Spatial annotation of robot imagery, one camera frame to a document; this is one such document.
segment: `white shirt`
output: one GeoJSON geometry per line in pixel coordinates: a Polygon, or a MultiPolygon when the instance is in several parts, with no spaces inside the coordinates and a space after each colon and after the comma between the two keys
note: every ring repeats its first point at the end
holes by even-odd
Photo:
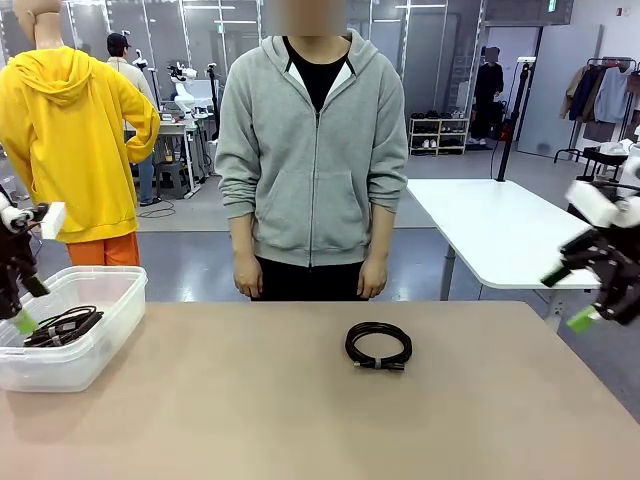
{"type": "Polygon", "coordinates": [[[111,57],[107,60],[107,63],[113,67],[115,70],[119,71],[123,74],[127,79],[133,83],[133,86],[136,87],[145,97],[149,99],[151,105],[158,108],[155,100],[153,99],[153,94],[151,93],[151,88],[149,88],[149,83],[147,79],[144,78],[144,73],[133,65],[130,65],[124,58],[122,57],[111,57]]]}

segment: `shoe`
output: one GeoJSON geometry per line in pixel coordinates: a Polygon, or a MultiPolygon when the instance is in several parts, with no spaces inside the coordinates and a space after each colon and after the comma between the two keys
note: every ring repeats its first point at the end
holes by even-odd
{"type": "Polygon", "coordinates": [[[151,205],[157,205],[162,199],[160,197],[154,197],[149,202],[140,202],[141,207],[150,207],[151,205]]]}

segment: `man in gray hoodie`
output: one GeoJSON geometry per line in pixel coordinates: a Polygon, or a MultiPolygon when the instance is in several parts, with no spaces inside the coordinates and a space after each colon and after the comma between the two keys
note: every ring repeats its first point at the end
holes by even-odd
{"type": "Polygon", "coordinates": [[[284,3],[292,35],[236,60],[222,101],[235,284],[254,300],[373,298],[406,187],[402,83],[355,31],[326,35],[340,32],[325,0],[284,3]]]}

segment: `person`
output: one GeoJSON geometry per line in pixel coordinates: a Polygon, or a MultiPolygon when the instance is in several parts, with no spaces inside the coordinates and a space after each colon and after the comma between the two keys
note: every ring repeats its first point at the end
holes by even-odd
{"type": "Polygon", "coordinates": [[[476,80],[476,118],[471,123],[471,136],[467,143],[485,146],[485,140],[491,130],[493,103],[497,95],[504,90],[504,75],[498,63],[500,49],[490,47],[485,50],[486,63],[478,69],[476,80]]]}
{"type": "Polygon", "coordinates": [[[402,83],[337,0],[281,0],[285,36],[232,65],[216,154],[234,280],[262,301],[356,301],[387,281],[406,186],[402,83]]]}
{"type": "MultiPolygon", "coordinates": [[[[127,62],[129,53],[129,41],[127,37],[121,33],[112,33],[107,37],[107,51],[109,52],[109,60],[107,63],[123,74],[136,87],[151,104],[155,107],[153,94],[149,82],[144,77],[144,73],[138,67],[127,62]]],[[[150,155],[145,161],[138,164],[138,173],[140,176],[140,206],[149,207],[162,201],[161,198],[153,195],[153,155],[150,155]]]]}
{"type": "Polygon", "coordinates": [[[34,204],[64,202],[57,239],[74,265],[139,265],[129,162],[151,153],[160,117],[124,76],[65,47],[60,0],[15,0],[36,50],[0,72],[0,142],[34,204]],[[126,144],[122,121],[136,134],[126,144]]]}

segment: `black cap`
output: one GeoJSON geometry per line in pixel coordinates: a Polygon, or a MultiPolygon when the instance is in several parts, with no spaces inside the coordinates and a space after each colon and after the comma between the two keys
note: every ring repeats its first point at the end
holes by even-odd
{"type": "Polygon", "coordinates": [[[112,33],[107,37],[107,50],[112,57],[121,57],[125,48],[130,48],[127,37],[121,33],[112,33]]]}

